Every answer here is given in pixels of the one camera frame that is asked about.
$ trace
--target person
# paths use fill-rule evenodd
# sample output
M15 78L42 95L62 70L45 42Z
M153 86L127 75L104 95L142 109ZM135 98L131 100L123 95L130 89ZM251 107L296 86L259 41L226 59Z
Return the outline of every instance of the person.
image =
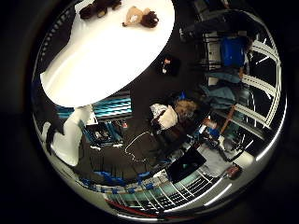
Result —
M260 29L259 24L246 12L238 10L229 10L215 18L199 21L179 29L182 42L189 42L200 38L202 34L212 32L236 33L246 36L252 43L256 39L256 35L260 33Z

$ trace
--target blue chair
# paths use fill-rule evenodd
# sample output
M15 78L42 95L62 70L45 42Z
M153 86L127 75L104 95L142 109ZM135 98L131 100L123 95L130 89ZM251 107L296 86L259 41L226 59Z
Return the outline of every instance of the blue chair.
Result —
M113 184L111 173L104 172L104 171L94 171L94 173L103 176L106 182L108 182L109 184Z
M132 194L132 193L135 193L135 188L130 188L130 189L128 189L128 192L131 193L131 194Z
M146 184L146 189L153 189L153 184L152 183L148 183Z
M221 61L224 66L242 67L245 61L244 37L221 39Z
M117 194L118 190L117 189L112 189L112 194Z
M138 176L137 176L138 185L141 185L142 179L147 177L148 175L150 175L150 172L138 174Z
M121 177L112 177L112 180L122 187L125 186L125 182Z

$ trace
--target chair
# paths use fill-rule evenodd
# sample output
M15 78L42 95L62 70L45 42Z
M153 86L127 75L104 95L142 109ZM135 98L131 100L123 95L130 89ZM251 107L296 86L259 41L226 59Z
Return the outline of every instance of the chair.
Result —
M142 173L142 174L138 174L137 175L137 182L138 182L138 185L141 185L141 182L144 178L146 178L147 176L150 175L150 172L145 172L145 173Z
M104 172L104 171L94 171L94 173L103 176L107 183L113 184L111 173Z
M243 37L221 39L221 60L223 66L242 67L245 61L245 43Z
M235 68L243 67L245 64L245 48L247 45L247 38L244 36L230 37L230 36L206 36L204 44L219 43L220 61L210 60L210 53L206 48L206 60L202 63L192 63L192 70L197 70L198 66L210 70L210 67L228 67Z

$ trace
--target white table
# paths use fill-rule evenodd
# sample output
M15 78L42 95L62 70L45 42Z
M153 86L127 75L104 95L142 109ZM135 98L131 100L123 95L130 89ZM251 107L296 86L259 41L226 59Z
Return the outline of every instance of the white table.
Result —
M78 12L92 1L75 5L70 40L40 75L45 93L57 105L93 104L129 84L159 55L174 26L171 0L122 0L118 10L84 21ZM131 6L155 11L158 25L122 27Z

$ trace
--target white cable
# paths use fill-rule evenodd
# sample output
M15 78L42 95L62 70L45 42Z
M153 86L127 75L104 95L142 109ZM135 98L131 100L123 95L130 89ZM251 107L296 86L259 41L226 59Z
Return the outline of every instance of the white cable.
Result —
M127 152L127 148L138 138L138 137L141 137L143 134L145 134L145 133L149 133L149 134L151 134L150 132L143 132L143 133L141 133L139 136L137 136L125 149L124 149L124 152L126 153L126 154L129 154L129 155L131 155L131 156L133 156L133 158L132 158L132 161L145 161L146 159L143 159L143 160L135 160L135 155L133 154L133 153L131 153L131 152Z

